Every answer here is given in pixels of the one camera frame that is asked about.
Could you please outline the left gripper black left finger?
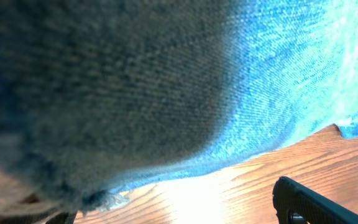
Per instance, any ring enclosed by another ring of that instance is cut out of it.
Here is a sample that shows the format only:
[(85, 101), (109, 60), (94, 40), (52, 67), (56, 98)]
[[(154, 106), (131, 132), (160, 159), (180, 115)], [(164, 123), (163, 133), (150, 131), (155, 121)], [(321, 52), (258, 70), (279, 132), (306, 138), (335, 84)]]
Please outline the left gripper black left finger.
[(48, 219), (45, 224), (74, 224), (77, 213), (59, 213)]

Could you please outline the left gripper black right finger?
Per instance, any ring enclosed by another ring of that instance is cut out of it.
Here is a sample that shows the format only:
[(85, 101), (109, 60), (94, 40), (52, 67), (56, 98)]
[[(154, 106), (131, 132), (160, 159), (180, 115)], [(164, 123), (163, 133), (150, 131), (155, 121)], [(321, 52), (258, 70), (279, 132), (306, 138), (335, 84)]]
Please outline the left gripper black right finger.
[(273, 207), (279, 224), (358, 224), (358, 214), (285, 176), (274, 185)]

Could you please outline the light blue denim jeans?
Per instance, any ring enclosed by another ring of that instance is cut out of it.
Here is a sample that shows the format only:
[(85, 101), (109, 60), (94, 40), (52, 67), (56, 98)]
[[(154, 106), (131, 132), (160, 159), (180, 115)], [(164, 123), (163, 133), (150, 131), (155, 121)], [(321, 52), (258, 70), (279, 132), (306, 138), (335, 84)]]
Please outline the light blue denim jeans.
[(0, 1), (0, 216), (116, 208), (335, 124), (358, 1)]

